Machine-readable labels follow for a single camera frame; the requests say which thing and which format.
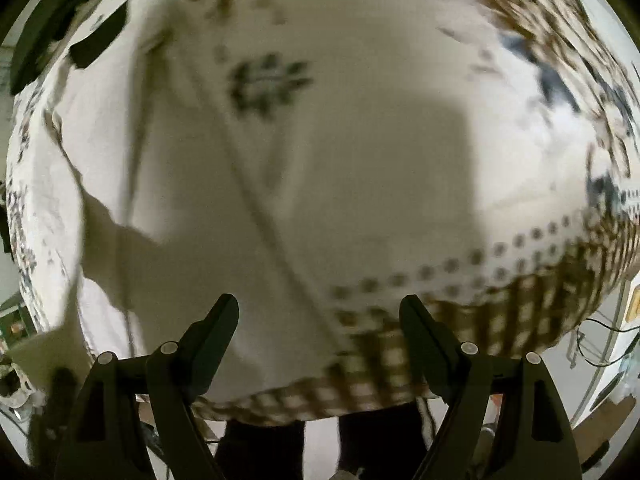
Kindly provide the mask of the beige long sleeve shirt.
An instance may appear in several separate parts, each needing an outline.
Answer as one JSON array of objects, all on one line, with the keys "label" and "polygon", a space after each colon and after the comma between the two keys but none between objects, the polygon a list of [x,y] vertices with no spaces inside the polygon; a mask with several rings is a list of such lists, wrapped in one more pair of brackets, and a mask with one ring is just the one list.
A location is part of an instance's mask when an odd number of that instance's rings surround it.
[{"label": "beige long sleeve shirt", "polygon": [[416,0],[242,4],[216,27],[137,6],[86,68],[65,60],[14,162],[12,222],[47,325],[15,351],[42,384],[140,356],[225,292],[240,324],[201,402],[257,425],[424,390],[398,304],[461,287],[442,248],[470,206],[457,55]]}]

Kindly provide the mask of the floral bed quilt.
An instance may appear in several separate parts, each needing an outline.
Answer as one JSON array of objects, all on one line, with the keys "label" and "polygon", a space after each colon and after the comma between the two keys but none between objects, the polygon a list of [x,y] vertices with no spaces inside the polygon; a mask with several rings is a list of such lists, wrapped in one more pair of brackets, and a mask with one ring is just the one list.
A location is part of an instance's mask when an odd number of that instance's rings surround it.
[{"label": "floral bed quilt", "polygon": [[222,295],[196,407],[404,404],[400,300],[554,346],[639,251],[639,53],[601,0],[49,0],[6,206],[32,384],[143,356]]}]

